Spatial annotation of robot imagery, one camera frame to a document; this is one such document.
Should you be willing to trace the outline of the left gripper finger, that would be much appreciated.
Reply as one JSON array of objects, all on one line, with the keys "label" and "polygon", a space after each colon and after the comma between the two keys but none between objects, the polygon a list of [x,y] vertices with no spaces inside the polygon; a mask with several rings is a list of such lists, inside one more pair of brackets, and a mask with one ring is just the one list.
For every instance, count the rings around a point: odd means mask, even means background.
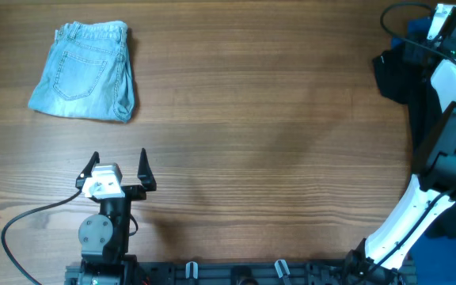
[{"label": "left gripper finger", "polygon": [[99,162],[100,162],[99,153],[97,151],[94,151],[89,162],[87,163],[85,168],[80,172],[80,174],[76,178],[76,181],[75,181],[76,188],[83,188],[83,186],[86,182],[86,179],[90,178],[92,176],[93,168]]},{"label": "left gripper finger", "polygon": [[157,182],[150,168],[145,148],[141,149],[137,178],[140,180],[140,183],[146,192],[153,192],[157,190]]}]

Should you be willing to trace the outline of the black shorts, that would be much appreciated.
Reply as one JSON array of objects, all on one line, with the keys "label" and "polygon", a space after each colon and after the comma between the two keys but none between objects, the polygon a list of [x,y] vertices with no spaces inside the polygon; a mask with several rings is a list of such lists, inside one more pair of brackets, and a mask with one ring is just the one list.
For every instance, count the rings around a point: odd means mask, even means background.
[{"label": "black shorts", "polygon": [[[372,59],[380,94],[408,107],[412,149],[417,150],[442,116],[437,92],[421,66],[404,61],[404,44]],[[456,204],[443,212],[426,230],[428,238],[456,239]]]}]

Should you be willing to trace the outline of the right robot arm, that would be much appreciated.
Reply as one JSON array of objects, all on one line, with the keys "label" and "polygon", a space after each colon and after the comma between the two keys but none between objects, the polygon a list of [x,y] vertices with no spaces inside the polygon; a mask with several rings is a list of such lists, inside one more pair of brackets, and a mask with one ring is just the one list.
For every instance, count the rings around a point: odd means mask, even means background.
[{"label": "right robot arm", "polygon": [[412,131],[408,187],[389,217],[333,275],[342,284],[403,284],[409,250],[456,206],[456,5],[438,4],[373,61],[381,95],[406,105]]}]

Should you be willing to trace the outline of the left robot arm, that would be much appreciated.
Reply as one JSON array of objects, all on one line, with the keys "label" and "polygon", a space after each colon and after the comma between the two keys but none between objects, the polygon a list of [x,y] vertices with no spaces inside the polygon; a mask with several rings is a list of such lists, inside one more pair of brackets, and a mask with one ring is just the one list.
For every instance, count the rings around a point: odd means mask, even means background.
[{"label": "left robot arm", "polygon": [[86,198],[98,203],[97,214],[86,218],[78,229],[81,263],[68,266],[65,284],[123,285],[148,284],[137,257],[129,255],[130,224],[135,221],[131,203],[146,199],[157,189],[145,150],[141,150],[137,171],[139,184],[122,185],[116,163],[101,164],[97,152],[76,179],[75,187]]}]

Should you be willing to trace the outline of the folded light blue jeans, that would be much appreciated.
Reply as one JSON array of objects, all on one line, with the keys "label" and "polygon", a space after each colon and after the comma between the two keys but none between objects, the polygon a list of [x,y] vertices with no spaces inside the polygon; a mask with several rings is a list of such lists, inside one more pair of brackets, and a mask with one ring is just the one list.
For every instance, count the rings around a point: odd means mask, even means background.
[{"label": "folded light blue jeans", "polygon": [[52,116],[128,122],[135,92],[127,31],[122,21],[57,29],[28,107]]}]

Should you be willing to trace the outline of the blue garment pile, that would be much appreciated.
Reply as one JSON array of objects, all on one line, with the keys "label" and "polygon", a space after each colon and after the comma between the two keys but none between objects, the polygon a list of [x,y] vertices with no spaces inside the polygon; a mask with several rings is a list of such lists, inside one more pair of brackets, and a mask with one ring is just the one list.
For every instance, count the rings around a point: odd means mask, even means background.
[{"label": "blue garment pile", "polygon": [[[403,44],[392,41],[392,48]],[[456,239],[448,237],[429,238],[424,234],[411,249],[416,262],[418,283],[456,284]]]}]

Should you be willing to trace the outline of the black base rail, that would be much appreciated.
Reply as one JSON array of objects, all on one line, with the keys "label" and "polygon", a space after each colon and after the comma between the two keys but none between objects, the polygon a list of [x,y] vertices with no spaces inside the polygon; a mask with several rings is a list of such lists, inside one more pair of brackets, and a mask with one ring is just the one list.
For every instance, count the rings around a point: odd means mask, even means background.
[{"label": "black base rail", "polygon": [[141,263],[131,267],[132,274],[123,265],[68,266],[65,284],[353,284],[362,276],[356,272],[343,276],[342,260],[320,262],[287,262],[241,264],[187,264],[166,262]]}]

